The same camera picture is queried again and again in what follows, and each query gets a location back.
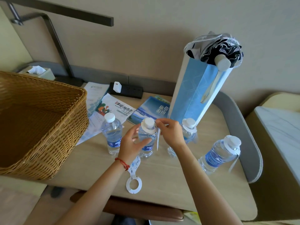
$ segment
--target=woven basket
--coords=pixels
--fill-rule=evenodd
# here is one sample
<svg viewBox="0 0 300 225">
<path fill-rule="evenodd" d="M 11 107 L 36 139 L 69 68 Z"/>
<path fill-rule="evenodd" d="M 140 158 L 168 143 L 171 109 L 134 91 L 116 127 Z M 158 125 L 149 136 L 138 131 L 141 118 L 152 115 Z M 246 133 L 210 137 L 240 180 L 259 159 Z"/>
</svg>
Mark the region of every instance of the woven basket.
<svg viewBox="0 0 300 225">
<path fill-rule="evenodd" d="M 86 91 L 0 72 L 0 174 L 51 179 L 88 126 Z"/>
</svg>

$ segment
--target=wall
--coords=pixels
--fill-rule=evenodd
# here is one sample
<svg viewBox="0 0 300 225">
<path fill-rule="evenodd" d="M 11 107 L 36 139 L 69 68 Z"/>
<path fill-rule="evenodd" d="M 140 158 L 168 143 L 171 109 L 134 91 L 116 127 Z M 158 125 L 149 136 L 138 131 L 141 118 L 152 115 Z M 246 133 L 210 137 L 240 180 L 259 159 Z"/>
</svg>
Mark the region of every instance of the wall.
<svg viewBox="0 0 300 225">
<path fill-rule="evenodd" d="M 49 14 L 71 64 L 175 82 L 186 43 L 210 30 L 229 32 L 245 57 L 222 91 L 243 113 L 272 92 L 300 93 L 300 0 L 47 1 L 115 18 L 107 27 Z M 60 62 L 40 19 L 15 29 L 34 60 Z"/>
<path fill-rule="evenodd" d="M 0 7 L 0 71 L 12 71 L 30 61 L 31 56 Z"/>
</svg>

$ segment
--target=red string bracelet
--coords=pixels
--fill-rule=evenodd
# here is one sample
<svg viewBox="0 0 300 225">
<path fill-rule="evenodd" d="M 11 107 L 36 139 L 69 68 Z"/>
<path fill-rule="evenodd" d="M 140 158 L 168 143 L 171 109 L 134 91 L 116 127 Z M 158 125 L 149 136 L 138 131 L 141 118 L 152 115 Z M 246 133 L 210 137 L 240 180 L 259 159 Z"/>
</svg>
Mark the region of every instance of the red string bracelet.
<svg viewBox="0 0 300 225">
<path fill-rule="evenodd" d="M 116 160 L 119 160 L 119 161 L 122 163 L 122 165 L 123 165 L 124 168 L 125 168 L 125 171 L 127 171 L 127 170 L 130 168 L 130 166 L 127 165 L 122 159 L 115 158 L 115 161 L 116 161 Z"/>
</svg>

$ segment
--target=water bottle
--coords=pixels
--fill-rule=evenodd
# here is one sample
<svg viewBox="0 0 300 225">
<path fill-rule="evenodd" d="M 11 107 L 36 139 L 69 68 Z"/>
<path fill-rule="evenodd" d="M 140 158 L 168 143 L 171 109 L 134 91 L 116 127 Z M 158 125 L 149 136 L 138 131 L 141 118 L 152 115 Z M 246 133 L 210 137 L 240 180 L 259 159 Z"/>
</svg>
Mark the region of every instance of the water bottle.
<svg viewBox="0 0 300 225">
<path fill-rule="evenodd" d="M 140 157 L 149 157 L 153 154 L 153 145 L 157 137 L 157 127 L 155 127 L 155 122 L 153 118 L 148 117 L 142 121 L 138 136 L 140 141 L 147 138 L 152 139 L 152 141 L 145 147 L 143 147 L 142 150 L 139 152 Z"/>
<path fill-rule="evenodd" d="M 236 158 L 237 161 L 240 155 L 241 140 L 236 136 L 228 135 L 223 140 L 218 140 L 212 146 L 212 149 L 202 156 L 198 162 L 206 174 L 212 174 L 220 165 L 230 162 Z"/>
<path fill-rule="evenodd" d="M 107 113 L 104 118 L 101 130 L 107 140 L 107 149 L 109 154 L 116 155 L 120 150 L 122 124 L 113 113 Z"/>
<path fill-rule="evenodd" d="M 192 118 L 182 120 L 182 134 L 186 144 L 188 144 L 197 134 L 197 128 L 195 127 L 195 125 L 196 121 Z M 172 158 L 176 156 L 176 153 L 170 146 L 168 147 L 168 154 Z"/>
</svg>

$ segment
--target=marble surface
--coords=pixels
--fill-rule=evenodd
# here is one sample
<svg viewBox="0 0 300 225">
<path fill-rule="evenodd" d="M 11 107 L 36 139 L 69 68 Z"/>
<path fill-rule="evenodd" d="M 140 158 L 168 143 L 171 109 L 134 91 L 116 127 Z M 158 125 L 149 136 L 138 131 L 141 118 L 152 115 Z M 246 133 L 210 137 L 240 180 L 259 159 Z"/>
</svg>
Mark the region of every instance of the marble surface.
<svg viewBox="0 0 300 225">
<path fill-rule="evenodd" d="M 300 113 L 262 106 L 254 111 L 300 185 Z"/>
</svg>

